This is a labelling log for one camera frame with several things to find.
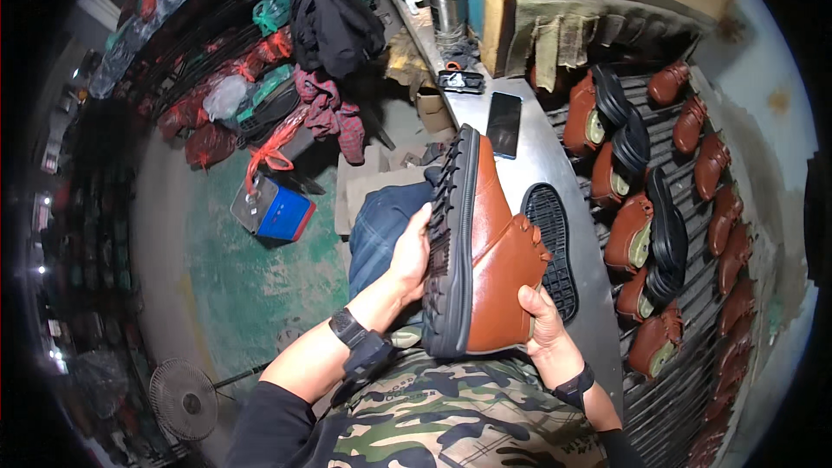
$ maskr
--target red plaid cloth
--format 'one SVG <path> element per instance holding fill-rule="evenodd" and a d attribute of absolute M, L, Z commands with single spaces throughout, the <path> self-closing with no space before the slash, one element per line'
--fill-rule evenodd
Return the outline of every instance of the red plaid cloth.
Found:
<path fill-rule="evenodd" d="M 364 162 L 364 124 L 358 105 L 342 102 L 338 88 L 331 79 L 319 82 L 315 73 L 307 73 L 295 65 L 295 88 L 305 103 L 311 105 L 304 125 L 319 138 L 338 134 L 338 144 L 348 163 Z"/>

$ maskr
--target blue jeans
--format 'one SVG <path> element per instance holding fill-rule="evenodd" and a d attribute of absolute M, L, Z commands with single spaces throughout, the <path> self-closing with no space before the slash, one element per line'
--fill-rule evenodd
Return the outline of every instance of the blue jeans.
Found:
<path fill-rule="evenodd" d="M 388 270 L 396 241 L 411 216 L 431 200 L 432 192 L 433 186 L 425 181 L 387 186 L 367 194 L 349 236 L 349 251 L 353 255 L 349 265 L 350 300 Z M 400 325 L 421 323 L 421 308 L 421 301 L 411 304 L 397 322 Z M 394 324 L 391 329 L 400 325 Z"/>

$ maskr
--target rubber outsole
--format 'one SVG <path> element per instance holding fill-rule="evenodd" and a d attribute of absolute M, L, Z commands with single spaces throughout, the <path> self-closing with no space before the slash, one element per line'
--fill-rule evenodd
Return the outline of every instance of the rubber outsole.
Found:
<path fill-rule="evenodd" d="M 653 203 L 650 251 L 660 269 L 669 273 L 684 272 L 688 245 L 685 220 L 673 204 L 665 179 L 661 169 L 652 169 L 647 174 L 647 198 Z"/>
<path fill-rule="evenodd" d="M 591 67 L 592 81 L 595 82 L 595 104 L 602 114 L 618 128 L 627 125 L 631 106 L 624 95 L 621 80 L 611 67 L 594 65 Z"/>
<path fill-rule="evenodd" d="M 540 228 L 541 240 L 552 260 L 543 274 L 543 287 L 568 325 L 579 309 L 572 265 L 569 262 L 569 220 L 561 196 L 551 184 L 533 184 L 523 196 L 523 214 Z"/>
<path fill-rule="evenodd" d="M 612 155 L 632 176 L 644 172 L 650 162 L 650 134 L 641 114 L 632 105 L 627 126 L 612 135 Z"/>
<path fill-rule="evenodd" d="M 422 345 L 434 358 L 465 354 L 471 327 L 473 258 L 471 228 L 477 187 L 479 132 L 463 125 L 448 146 L 428 223 L 430 257 Z"/>

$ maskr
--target wristwatch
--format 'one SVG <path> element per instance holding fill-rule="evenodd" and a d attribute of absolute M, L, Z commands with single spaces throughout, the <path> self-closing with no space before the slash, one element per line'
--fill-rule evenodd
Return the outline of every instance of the wristwatch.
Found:
<path fill-rule="evenodd" d="M 566 383 L 562 383 L 561 385 L 555 387 L 555 390 L 552 390 L 552 393 L 557 399 L 563 401 L 567 405 L 572 405 L 581 412 L 585 412 L 586 409 L 583 405 L 583 393 L 589 390 L 593 383 L 595 383 L 595 373 L 592 372 L 592 368 L 589 367 L 589 364 L 584 361 L 581 373 Z"/>
<path fill-rule="evenodd" d="M 364 329 L 346 307 L 332 314 L 329 328 L 349 348 L 349 358 L 344 362 L 344 372 L 348 378 L 356 382 L 369 377 L 371 368 L 393 351 L 390 340 L 376 331 Z"/>

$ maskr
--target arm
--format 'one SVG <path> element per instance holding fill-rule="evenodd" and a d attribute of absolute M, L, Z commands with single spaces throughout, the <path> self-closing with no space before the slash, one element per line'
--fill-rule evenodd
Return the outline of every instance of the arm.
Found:
<path fill-rule="evenodd" d="M 541 291 L 523 286 L 517 296 L 523 309 L 535 317 L 534 333 L 526 349 L 546 388 L 551 390 L 580 374 L 584 362 L 552 298 L 545 290 Z M 584 392 L 583 402 L 587 419 L 596 432 L 621 429 L 621 419 L 612 400 L 597 381 Z"/>
<path fill-rule="evenodd" d="M 415 213 L 396 242 L 390 269 L 347 304 L 365 329 L 384 332 L 409 303 L 423 295 L 430 244 L 430 203 Z M 315 403 L 344 377 L 349 349 L 329 329 L 329 319 L 310 329 L 281 352 L 260 376 Z"/>

